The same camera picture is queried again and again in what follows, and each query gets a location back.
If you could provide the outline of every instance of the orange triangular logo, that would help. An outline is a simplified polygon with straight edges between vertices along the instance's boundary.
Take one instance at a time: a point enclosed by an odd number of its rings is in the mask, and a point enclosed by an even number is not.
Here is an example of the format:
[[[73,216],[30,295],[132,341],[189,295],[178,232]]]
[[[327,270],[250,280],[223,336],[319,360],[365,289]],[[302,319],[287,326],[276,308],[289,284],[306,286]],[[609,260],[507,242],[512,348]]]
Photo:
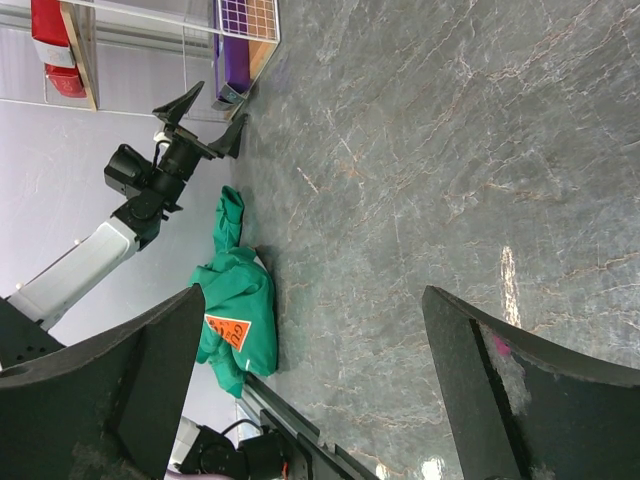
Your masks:
[[[205,315],[204,321],[229,345],[239,352],[242,351],[244,341],[249,335],[251,322],[235,318],[216,317],[214,315]]]

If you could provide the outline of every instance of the green cloth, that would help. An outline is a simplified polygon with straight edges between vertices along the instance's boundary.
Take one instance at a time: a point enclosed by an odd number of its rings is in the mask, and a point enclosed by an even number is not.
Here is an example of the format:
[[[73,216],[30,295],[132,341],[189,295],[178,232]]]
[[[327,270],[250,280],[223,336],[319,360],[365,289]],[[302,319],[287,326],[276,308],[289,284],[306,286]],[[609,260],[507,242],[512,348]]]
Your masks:
[[[196,268],[189,282],[200,284],[205,297],[196,361],[208,362],[220,387],[237,398],[247,372],[271,375],[278,358],[273,282],[253,249],[236,246],[243,209],[240,195],[224,187],[213,232],[216,254]]]

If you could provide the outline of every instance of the white wire rack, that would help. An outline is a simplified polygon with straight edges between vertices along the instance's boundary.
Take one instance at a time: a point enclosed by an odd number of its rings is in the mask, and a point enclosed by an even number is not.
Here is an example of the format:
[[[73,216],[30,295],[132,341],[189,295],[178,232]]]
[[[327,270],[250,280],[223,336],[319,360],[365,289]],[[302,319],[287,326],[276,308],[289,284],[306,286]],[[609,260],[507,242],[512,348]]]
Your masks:
[[[114,43],[113,34],[109,33],[109,28],[101,32],[98,27],[95,61],[100,68],[98,69],[97,65],[93,67],[99,73],[97,74],[97,83],[100,85],[99,109],[104,111],[148,116],[154,107],[179,96],[196,82],[204,80],[206,86],[192,106],[188,118],[225,122],[228,113],[225,115],[224,112],[212,108],[215,100],[213,88],[215,35],[243,38],[249,41],[250,52],[254,54],[257,52],[254,56],[262,57],[255,62],[252,57],[251,77],[254,81],[270,58],[275,46],[280,42],[277,0],[62,1],[81,6],[78,8],[94,9],[98,25],[103,27],[118,25],[128,28],[129,31],[139,35],[138,40],[147,42],[144,46],[128,46],[126,42]],[[159,42],[157,38],[160,37],[163,41]],[[0,100],[88,109],[86,99],[64,97],[46,79],[41,68],[42,64],[38,64],[28,32],[14,32],[10,38],[13,41],[10,50],[15,50],[16,42],[20,43],[20,48],[11,52],[14,60],[18,57],[25,58],[24,54],[33,53],[34,58],[31,58],[31,62],[21,63],[30,66],[31,76],[34,68],[40,72],[40,99],[33,81],[28,82],[31,85],[28,92],[25,88],[3,88],[3,82],[0,81]],[[169,46],[168,50],[157,48],[158,42],[164,47]],[[0,45],[0,51],[4,50],[3,47],[8,47],[6,42],[1,43],[5,45]],[[136,53],[131,50],[132,48],[147,50]],[[158,72],[158,69],[154,68],[158,63],[165,64],[167,67],[162,72]],[[122,71],[122,65],[125,65],[125,70],[128,69],[128,71]],[[9,74],[9,67],[3,65],[2,70],[3,73]],[[11,77],[14,75],[20,75],[20,73],[12,70]],[[16,83],[7,82],[10,79],[6,75],[0,75],[0,80],[2,80],[1,77],[5,77],[4,83],[9,86]]]

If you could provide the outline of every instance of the white mark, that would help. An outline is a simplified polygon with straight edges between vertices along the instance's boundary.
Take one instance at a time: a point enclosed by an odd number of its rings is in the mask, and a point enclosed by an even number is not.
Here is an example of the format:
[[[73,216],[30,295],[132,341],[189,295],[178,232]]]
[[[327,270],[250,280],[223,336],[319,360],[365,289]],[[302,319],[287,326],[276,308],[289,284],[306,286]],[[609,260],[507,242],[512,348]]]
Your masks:
[[[379,463],[376,467],[376,477],[378,477],[380,480],[388,480],[389,478],[391,478],[391,474],[389,472],[389,469],[385,465]]]
[[[302,175],[302,178],[304,178],[306,180],[306,182],[309,184],[309,186],[311,188],[313,188],[313,191],[316,193],[320,193],[318,191],[318,189],[316,188],[316,186],[313,184],[313,182],[311,181],[311,179],[309,177],[307,177],[307,175],[302,171],[302,169],[300,167],[296,167],[298,169],[298,171],[300,172],[300,175]]]
[[[434,455],[422,464],[424,480],[442,480],[444,478],[444,460]]]
[[[516,284],[516,264],[513,261],[513,251],[506,246],[500,257],[500,276],[502,277],[502,307],[508,323],[522,328],[520,312],[518,311],[518,285]]]

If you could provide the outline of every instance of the white wall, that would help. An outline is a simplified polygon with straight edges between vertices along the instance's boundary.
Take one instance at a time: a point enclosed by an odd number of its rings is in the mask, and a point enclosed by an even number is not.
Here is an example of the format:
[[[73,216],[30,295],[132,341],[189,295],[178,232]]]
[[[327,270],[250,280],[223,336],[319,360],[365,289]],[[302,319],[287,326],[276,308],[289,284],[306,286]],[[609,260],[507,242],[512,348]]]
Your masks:
[[[140,75],[153,79],[153,91],[162,93],[163,59],[144,62],[145,52],[140,57],[131,52],[125,52],[118,71],[135,75],[143,67]],[[136,101],[135,89],[130,101]],[[224,130],[205,122],[186,126],[207,141]],[[103,168],[120,143],[150,158],[159,127],[149,117],[0,101],[0,295],[10,295],[16,283],[33,278],[74,239],[90,235],[123,202],[104,184]],[[66,344],[81,341],[184,288],[196,265],[213,254],[215,207],[229,181],[227,163],[203,160],[180,199],[185,210],[163,223],[149,247],[110,274],[51,333]],[[185,414],[217,430],[235,420],[234,401],[218,388],[208,366],[194,369]]]

